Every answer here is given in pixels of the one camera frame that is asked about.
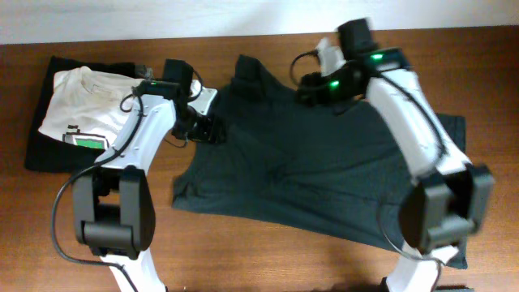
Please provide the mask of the dark green t-shirt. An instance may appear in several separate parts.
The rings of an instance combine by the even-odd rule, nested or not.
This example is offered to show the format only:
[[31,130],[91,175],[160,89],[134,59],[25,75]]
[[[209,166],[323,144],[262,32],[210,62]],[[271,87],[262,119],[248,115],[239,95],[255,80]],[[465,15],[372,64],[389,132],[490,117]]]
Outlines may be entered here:
[[363,102],[338,115],[297,103],[242,55],[218,93],[221,144],[197,144],[174,181],[173,207],[289,225],[394,251],[410,173],[390,130]]

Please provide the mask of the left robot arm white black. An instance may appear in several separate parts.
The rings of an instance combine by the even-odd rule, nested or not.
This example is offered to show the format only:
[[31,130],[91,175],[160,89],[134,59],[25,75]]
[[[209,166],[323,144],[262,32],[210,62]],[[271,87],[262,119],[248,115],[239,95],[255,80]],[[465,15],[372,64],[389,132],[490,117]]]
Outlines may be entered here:
[[192,65],[165,61],[160,79],[131,88],[130,115],[114,143],[71,180],[75,236],[113,273],[122,291],[165,291],[151,253],[156,213],[148,171],[162,140],[219,144],[224,123],[210,112],[217,90]]

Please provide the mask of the folded white t-shirt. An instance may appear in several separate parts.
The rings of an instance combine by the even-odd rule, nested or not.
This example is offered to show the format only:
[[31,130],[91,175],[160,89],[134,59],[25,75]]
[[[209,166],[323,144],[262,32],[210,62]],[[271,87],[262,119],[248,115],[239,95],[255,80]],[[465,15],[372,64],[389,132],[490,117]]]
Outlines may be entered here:
[[140,79],[93,71],[82,66],[59,71],[53,77],[53,93],[38,131],[74,146],[105,150],[117,138],[129,114],[131,94]]

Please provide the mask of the folded black garment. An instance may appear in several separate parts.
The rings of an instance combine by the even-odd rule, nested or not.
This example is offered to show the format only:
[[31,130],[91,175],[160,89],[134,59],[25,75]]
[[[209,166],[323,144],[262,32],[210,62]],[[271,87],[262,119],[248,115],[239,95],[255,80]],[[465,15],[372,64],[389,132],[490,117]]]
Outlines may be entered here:
[[133,62],[99,63],[81,62],[69,58],[53,56],[46,68],[45,78],[41,87],[37,106],[28,133],[28,145],[25,154],[24,167],[27,170],[47,173],[70,173],[81,170],[93,164],[103,151],[101,149],[85,148],[55,140],[38,131],[46,111],[49,108],[54,85],[54,74],[68,71],[77,67],[87,66],[95,71],[136,77],[136,64]]

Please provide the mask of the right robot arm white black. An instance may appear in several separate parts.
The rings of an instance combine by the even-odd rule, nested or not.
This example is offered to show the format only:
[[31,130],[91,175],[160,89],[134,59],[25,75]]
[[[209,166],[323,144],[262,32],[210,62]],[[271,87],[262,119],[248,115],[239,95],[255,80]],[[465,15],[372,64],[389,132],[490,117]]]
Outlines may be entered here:
[[380,47],[364,18],[337,33],[336,44],[323,38],[310,51],[320,68],[294,80],[297,97],[310,105],[367,102],[384,120],[413,187],[398,213],[399,259],[380,289],[437,291],[444,267],[482,229],[495,179],[448,135],[400,48]]

